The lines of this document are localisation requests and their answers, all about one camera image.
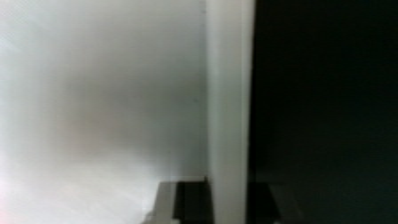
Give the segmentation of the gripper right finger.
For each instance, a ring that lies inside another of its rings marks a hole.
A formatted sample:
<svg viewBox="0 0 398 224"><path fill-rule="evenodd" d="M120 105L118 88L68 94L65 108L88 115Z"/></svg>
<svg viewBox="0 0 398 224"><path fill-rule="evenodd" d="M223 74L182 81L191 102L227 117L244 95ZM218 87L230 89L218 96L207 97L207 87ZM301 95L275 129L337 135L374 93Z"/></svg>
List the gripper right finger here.
<svg viewBox="0 0 398 224"><path fill-rule="evenodd" d="M246 224L305 224L292 191L282 183L250 183Z"/></svg>

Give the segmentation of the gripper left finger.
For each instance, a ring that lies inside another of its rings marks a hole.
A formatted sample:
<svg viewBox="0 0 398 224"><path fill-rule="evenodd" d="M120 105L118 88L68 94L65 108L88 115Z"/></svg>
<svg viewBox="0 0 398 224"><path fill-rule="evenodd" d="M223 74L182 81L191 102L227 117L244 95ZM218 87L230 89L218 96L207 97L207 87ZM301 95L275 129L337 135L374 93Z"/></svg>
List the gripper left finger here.
<svg viewBox="0 0 398 224"><path fill-rule="evenodd" d="M152 211L141 224L212 224L211 189L205 181L159 183Z"/></svg>

